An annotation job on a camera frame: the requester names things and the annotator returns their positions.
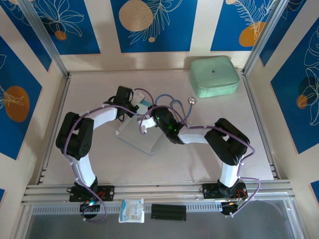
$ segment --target beige circle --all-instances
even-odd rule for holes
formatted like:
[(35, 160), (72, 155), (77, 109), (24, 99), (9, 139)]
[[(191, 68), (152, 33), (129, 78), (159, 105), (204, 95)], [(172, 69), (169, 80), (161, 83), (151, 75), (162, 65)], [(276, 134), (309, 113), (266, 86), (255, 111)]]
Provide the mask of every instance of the beige circle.
[(16, 0), (8, 0), (8, 1), (13, 3), (14, 5), (18, 5), (18, 2)]
[(154, 37), (150, 37), (150, 38), (149, 38), (149, 42), (150, 42), (150, 43), (155, 42), (155, 38), (154, 38)]
[(119, 18), (128, 31), (143, 31), (153, 22), (151, 9), (141, 0), (127, 1), (119, 11)]
[(237, 0), (226, 0), (226, 3), (227, 4), (233, 4), (233, 3), (235, 3)]

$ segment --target wall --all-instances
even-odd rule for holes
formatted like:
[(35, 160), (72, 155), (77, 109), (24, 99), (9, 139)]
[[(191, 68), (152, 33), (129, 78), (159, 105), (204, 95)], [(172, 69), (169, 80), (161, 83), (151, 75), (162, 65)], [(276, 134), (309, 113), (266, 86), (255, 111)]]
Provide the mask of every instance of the wall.
[[(12, 82), (12, 84), (19, 85), (20, 83), (26, 83), (31, 86), (31, 92), (28, 92), (30, 110), (27, 116), (27, 119), (30, 118), (30, 121), (29, 124), (26, 124), (25, 129), (27, 129), (27, 131), (21, 148), (19, 147), (18, 149), (17, 157), (10, 153), (0, 153), (0, 188), (5, 190), (0, 204), (0, 232), (1, 238), (6, 239), (9, 238), (11, 233), (25, 187), (31, 179), (37, 161), (42, 158), (42, 152), (46, 143), (45, 135), (48, 135), (46, 131), (51, 116), (51, 110), (63, 80), (62, 75), (59, 73), (54, 63), (52, 63), (48, 69), (43, 66), (38, 56), (34, 54), (33, 50), (24, 41), (23, 37), (2, 8), (0, 8), (0, 21), (1, 38), (25, 65), (25, 67), (21, 63), (19, 63), (20, 65), (15, 65), (16, 62), (12, 62), (14, 55), (7, 56), (4, 67), (0, 69), (0, 73), (2, 73), (2, 70), (4, 69), (7, 70), (5, 72), (7, 78), (5, 81), (0, 80), (0, 83), (3, 85), (14, 80), (15, 82)], [(1, 51), (3, 51), (5, 47), (6, 46), (1, 44)], [(7, 67), (9, 65), (12, 65), (15, 68), (14, 71), (9, 71), (9, 68)], [(27, 74), (24, 74), (19, 78), (14, 78), (15, 73), (18, 74), (22, 71), (29, 74), (30, 78), (35, 79), (36, 81), (29, 81)], [(34, 88), (40, 89), (41, 93), (38, 99), (35, 98), (34, 100), (36, 106), (32, 114), (32, 99), (34, 98), (32, 89)], [(9, 107), (14, 106), (14, 103), (11, 102), (10, 104)], [(14, 127), (21, 127), (26, 120), (19, 123), (12, 120), (15, 119), (12, 115), (12, 119), (9, 119), (9, 107), (7, 108), (4, 106), (0, 109), (0, 122), (2, 125), (3, 122), (9, 122), (6, 123), (5, 127), (12, 128), (12, 134), (15, 134)], [(0, 134), (1, 140), (11, 139), (11, 135), (4, 133), (2, 128)]]
[[(18, 8), (0, 0), (29, 45)], [(243, 67), (273, 0), (31, 1), (67, 69), (189, 69), (194, 59), (227, 55)]]
[[(318, 19), (318, 9), (319, 2), (317, 0), (307, 0), (266, 66), (264, 67), (262, 62), (258, 60), (249, 74), (249, 81), (252, 84), (267, 135), (270, 139), (274, 160), (278, 165), (282, 178), (288, 178), (293, 186), (302, 216), (312, 238), (318, 238), (319, 235), (319, 204), (310, 186), (311, 182), (319, 180), (319, 145), (317, 144), (304, 151), (300, 150), (300, 148), (298, 150), (295, 146), (297, 139), (294, 137), (293, 140), (290, 131), (292, 128), (291, 126), (288, 128), (281, 109), (282, 105), (280, 106), (277, 100), (280, 95), (277, 93), (276, 97), (274, 94), (271, 80), (276, 76), (292, 52), (295, 52), (294, 49)], [(300, 55), (300, 58), (303, 61), (305, 53)], [(292, 70), (294, 68), (303, 69), (304, 67), (304, 65), (299, 66), (296, 62), (295, 65), (292, 65)], [(290, 85), (301, 80), (302, 78), (300, 79), (297, 74), (287, 79)], [(289, 86), (282, 86), (282, 92), (283, 94), (290, 94), (291, 90)], [(291, 99), (291, 107), (294, 109), (298, 109), (296, 108), (297, 96), (296, 94), (296, 97)], [(310, 106), (307, 106), (304, 110), (300, 110), (298, 115), (294, 113), (294, 116), (299, 119), (302, 116), (301, 114), (305, 114), (309, 110)], [(306, 123), (309, 124), (309, 121), (300, 121), (299, 127)], [(314, 127), (312, 134), (303, 135), (301, 140), (306, 141), (311, 137), (317, 137), (318, 139), (318, 133), (316, 133), (318, 126), (314, 125), (312, 127)]]

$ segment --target teal case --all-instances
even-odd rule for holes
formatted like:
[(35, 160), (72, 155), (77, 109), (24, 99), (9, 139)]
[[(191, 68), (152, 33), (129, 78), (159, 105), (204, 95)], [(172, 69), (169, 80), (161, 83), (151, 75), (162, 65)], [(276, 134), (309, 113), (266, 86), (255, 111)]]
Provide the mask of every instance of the teal case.
[(226, 56), (193, 61), (189, 77), (200, 98), (234, 93), (239, 84), (236, 69)]

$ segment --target white line drawing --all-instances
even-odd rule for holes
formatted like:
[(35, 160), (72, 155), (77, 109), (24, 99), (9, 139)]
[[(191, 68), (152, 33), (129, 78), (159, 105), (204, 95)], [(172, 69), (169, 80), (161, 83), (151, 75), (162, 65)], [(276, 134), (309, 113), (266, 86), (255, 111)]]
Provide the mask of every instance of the white line drawing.
[[(2, 0), (5, 6), (11, 11), (15, 18), (29, 25), (21, 9), (14, 0)], [(84, 19), (84, 15), (69, 10), (69, 0), (33, 0), (31, 1), (35, 11), (38, 13), (42, 23), (49, 26), (59, 40), (67, 38), (67, 32), (82, 36), (81, 29), (76, 23)]]
[[(6, 60), (6, 55), (0, 54), (0, 70), (4, 66), (5, 60)], [(0, 109), (2, 109), (5, 105), (9, 106), (10, 103), (23, 106), (23, 102), (21, 102), (22, 99), (23, 99), (23, 96), (17, 98), (8, 94), (0, 85)]]
[(123, 27), (131, 32), (130, 45), (142, 39), (155, 42), (165, 25), (169, 26), (170, 12), (176, 10), (183, 0), (129, 0), (120, 9), (119, 18)]
[(281, 15), (285, 20), (287, 20), (288, 12), (289, 11), (298, 11), (301, 5), (303, 4), (304, 0), (290, 0), (287, 3), (287, 6)]
[(305, 54), (304, 65), (309, 86), (297, 99), (300, 109), (310, 106), (310, 125), (319, 124), (319, 26), (313, 33)]
[(255, 0), (226, 0), (227, 4), (237, 7), (239, 16), (245, 19), (246, 25), (254, 30), (254, 39), (256, 40), (264, 26), (264, 20), (274, 8), (277, 0), (266, 0), (258, 8)]

